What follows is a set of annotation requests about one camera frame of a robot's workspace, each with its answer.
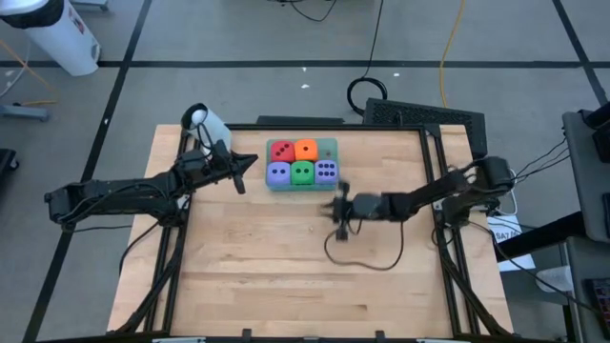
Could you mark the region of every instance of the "gray floor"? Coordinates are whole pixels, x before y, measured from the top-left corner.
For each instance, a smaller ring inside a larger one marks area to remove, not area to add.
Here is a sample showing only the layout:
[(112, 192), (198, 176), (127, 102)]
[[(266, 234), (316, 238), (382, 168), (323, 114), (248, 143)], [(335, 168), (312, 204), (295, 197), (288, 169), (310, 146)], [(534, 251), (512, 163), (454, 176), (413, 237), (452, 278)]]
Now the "gray floor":
[[(563, 0), (592, 61), (610, 61), (605, 0)], [(123, 59), (143, 0), (111, 1), (111, 13), (81, 11), (101, 42), (103, 59)], [(329, 4), (308, 0), (312, 15)], [(375, 60), (438, 60), (458, 10), (453, 0), (386, 0)], [(338, 0), (326, 22), (313, 23), (289, 6), (266, 0), (153, 0), (134, 54), (136, 61), (364, 60), (375, 29), (378, 0)], [(19, 52), (21, 31), (0, 27)], [(48, 60), (37, 48), (32, 60)], [(550, 0), (467, 0), (448, 57), (452, 61), (578, 61)], [(10, 58), (0, 51), (0, 61)], [(0, 70), (0, 79), (10, 69)], [(106, 108), (118, 69), (72, 78), (55, 68), (37, 69), (61, 90), (49, 106), (51, 121), (0, 119), (0, 147), (18, 151), (22, 167), (6, 183), (0, 201), (0, 341), (21, 340), (60, 235), (42, 201), (49, 192), (78, 181)], [(95, 178), (137, 177), (145, 170), (157, 124), (177, 123), (195, 102), (224, 120), (252, 123), (258, 115), (341, 117), (358, 122), (345, 89), (363, 68), (132, 68), (110, 123)], [(610, 70), (596, 70), (610, 88)], [(373, 68), (390, 99), (440, 106), (434, 68)], [(565, 111), (599, 103), (582, 68), (448, 69), (449, 106), (486, 114), (489, 150), (516, 169), (557, 144)], [(376, 96), (366, 86), (355, 97)], [(26, 75), (2, 102), (48, 99)], [(518, 185), (519, 220), (541, 225), (576, 211), (578, 200), (568, 163)], [(130, 218), (95, 222), (129, 223)], [(117, 282), (117, 264), (128, 232), (79, 234), (51, 299), (39, 338), (101, 334), (106, 330)], [(557, 249), (537, 253), (539, 267), (558, 265)], [(564, 332), (560, 306), (540, 299), (525, 275), (504, 276), (515, 329), (529, 337)]]

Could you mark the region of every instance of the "white paper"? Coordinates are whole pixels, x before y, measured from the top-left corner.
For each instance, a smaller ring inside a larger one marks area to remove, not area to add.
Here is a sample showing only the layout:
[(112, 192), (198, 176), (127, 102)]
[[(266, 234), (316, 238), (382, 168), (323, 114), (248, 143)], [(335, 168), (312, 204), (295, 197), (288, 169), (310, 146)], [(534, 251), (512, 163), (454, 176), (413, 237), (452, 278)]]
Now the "white paper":
[[(521, 226), (515, 215), (502, 215), (496, 219), (495, 217), (488, 217), (487, 223), (489, 229), (491, 229), (496, 235), (496, 240), (499, 242), (512, 238), (521, 234)], [(513, 262), (522, 266), (527, 270), (534, 269), (536, 265), (532, 259), (531, 254), (526, 254), (513, 258)], [(519, 268), (512, 264), (510, 261), (503, 261), (498, 263), (499, 270), (501, 272), (518, 271)]]

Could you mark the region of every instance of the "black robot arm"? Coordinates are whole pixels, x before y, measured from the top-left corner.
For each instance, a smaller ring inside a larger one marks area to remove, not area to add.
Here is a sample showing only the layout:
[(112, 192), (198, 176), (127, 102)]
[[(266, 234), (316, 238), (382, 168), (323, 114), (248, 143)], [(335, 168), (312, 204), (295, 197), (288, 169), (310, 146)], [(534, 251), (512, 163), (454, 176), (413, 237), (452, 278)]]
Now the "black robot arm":
[(177, 200), (185, 194), (225, 178), (232, 178), (237, 192), (244, 193), (242, 175), (256, 159), (255, 154), (229, 152), (219, 140), (208, 155), (187, 151), (154, 177), (71, 183), (45, 194), (45, 202), (50, 219), (63, 226), (100, 214), (149, 214), (162, 226), (174, 226)]
[(358, 193), (347, 200), (350, 186), (339, 184), (339, 193), (326, 208), (332, 209), (333, 221), (339, 223), (337, 240), (347, 240), (351, 219), (403, 222), (419, 209), (440, 200), (443, 220), (449, 225), (468, 221), (470, 210), (490, 198), (510, 191), (514, 181), (506, 160), (486, 157), (465, 168), (449, 171), (438, 180), (412, 192)]

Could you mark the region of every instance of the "red dice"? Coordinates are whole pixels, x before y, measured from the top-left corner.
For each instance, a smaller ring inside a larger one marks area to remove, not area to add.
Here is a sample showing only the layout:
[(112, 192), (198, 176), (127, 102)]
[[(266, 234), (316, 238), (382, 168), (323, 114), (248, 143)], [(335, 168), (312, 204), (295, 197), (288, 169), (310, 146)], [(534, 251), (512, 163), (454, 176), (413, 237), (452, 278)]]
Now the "red dice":
[(272, 162), (295, 162), (295, 143), (277, 141), (271, 145)]

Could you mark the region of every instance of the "green tray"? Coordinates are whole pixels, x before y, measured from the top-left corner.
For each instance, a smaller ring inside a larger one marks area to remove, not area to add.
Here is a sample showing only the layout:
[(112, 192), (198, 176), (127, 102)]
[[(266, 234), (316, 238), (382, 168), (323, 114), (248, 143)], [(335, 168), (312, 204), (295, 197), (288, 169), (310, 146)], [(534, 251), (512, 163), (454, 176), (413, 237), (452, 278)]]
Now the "green tray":
[[(265, 184), (267, 187), (274, 192), (309, 192), (309, 191), (330, 191), (333, 192), (336, 189), (336, 184), (333, 185), (270, 185), (267, 183), (267, 167), (273, 161), (271, 160), (271, 145), (277, 141), (289, 141), (295, 143), (299, 139), (312, 139), (312, 138), (297, 138), (297, 139), (270, 139), (267, 141), (267, 164), (265, 165)], [(314, 138), (317, 143), (317, 158), (318, 160), (332, 160), (336, 163), (336, 172), (338, 175), (337, 180), (340, 179), (340, 166), (339, 166), (339, 149), (336, 139), (334, 138)]]

